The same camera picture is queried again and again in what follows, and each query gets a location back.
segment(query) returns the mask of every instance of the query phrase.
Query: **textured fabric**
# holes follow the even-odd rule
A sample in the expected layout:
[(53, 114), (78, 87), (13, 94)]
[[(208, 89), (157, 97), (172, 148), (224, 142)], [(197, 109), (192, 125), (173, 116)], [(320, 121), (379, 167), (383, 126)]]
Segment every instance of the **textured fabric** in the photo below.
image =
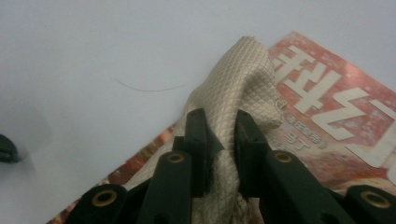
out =
[[(274, 68), (263, 45), (242, 37), (220, 59), (206, 81), (195, 89), (178, 121), (174, 136), (183, 136), (186, 115), (203, 108), (209, 128), (224, 149), (213, 161), (214, 181), (209, 193), (192, 203), (192, 223), (248, 223), (249, 203), (237, 192), (238, 173), (233, 159), (233, 129), (238, 109), (250, 113), (264, 133), (282, 122), (282, 101), (276, 91)], [(124, 185), (132, 189), (153, 175), (159, 157), (172, 149), (169, 141)]]

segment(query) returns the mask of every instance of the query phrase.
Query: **white table surface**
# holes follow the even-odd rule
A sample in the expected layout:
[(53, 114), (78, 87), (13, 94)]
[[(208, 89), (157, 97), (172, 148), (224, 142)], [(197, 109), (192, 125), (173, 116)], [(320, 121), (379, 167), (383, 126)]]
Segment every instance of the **white table surface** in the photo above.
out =
[(0, 133), (21, 161), (0, 163), (0, 223), (49, 221), (176, 121), (239, 37), (292, 30), (396, 91), (395, 1), (1, 1)]

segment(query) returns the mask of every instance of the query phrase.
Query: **screw hole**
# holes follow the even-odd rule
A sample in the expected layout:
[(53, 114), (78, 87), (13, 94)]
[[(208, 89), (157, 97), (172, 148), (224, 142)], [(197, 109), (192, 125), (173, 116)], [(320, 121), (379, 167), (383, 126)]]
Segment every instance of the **screw hole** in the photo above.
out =
[(171, 154), (166, 159), (172, 163), (178, 163), (184, 161), (184, 157), (180, 154)]
[(275, 159), (277, 159), (278, 161), (281, 161), (281, 162), (290, 162), (291, 156), (286, 153), (279, 152), (279, 153), (275, 154)]
[(375, 192), (372, 192), (370, 190), (366, 190), (361, 193), (361, 197), (369, 203), (372, 206), (378, 207), (378, 208), (389, 208), (390, 207), (390, 201), (386, 199), (384, 196), (377, 194)]
[(96, 207), (107, 206), (117, 199), (117, 192), (114, 189), (102, 190), (92, 198), (92, 204)]

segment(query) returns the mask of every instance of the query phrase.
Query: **towel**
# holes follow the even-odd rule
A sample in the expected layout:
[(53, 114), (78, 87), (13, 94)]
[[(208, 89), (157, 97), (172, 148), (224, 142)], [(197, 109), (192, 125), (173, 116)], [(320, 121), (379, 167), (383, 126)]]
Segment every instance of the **towel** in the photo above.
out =
[[(276, 91), (275, 72), (265, 47), (244, 36), (213, 68), (205, 82), (190, 95), (173, 136), (183, 136), (187, 114), (205, 111), (207, 124), (224, 149), (212, 163), (210, 191), (192, 200), (191, 221), (196, 224), (249, 223), (253, 202), (238, 193), (239, 178), (233, 157), (233, 132), (239, 109), (247, 111), (263, 134), (281, 125), (284, 105)], [(162, 146), (124, 187), (132, 189), (152, 177), (160, 156), (171, 151), (173, 140)]]

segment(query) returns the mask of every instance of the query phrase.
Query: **red magazine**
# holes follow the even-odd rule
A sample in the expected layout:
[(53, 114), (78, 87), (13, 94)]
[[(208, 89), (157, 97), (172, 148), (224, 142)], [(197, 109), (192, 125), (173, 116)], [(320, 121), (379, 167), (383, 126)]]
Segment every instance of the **red magazine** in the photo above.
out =
[[(396, 195), (396, 93), (303, 35), (292, 32), (269, 49), (282, 126), (267, 134), (272, 149), (298, 156), (326, 188), (345, 194), (371, 185)], [(102, 183), (125, 184), (170, 139), (173, 128)], [(76, 203), (49, 224), (64, 223)]]

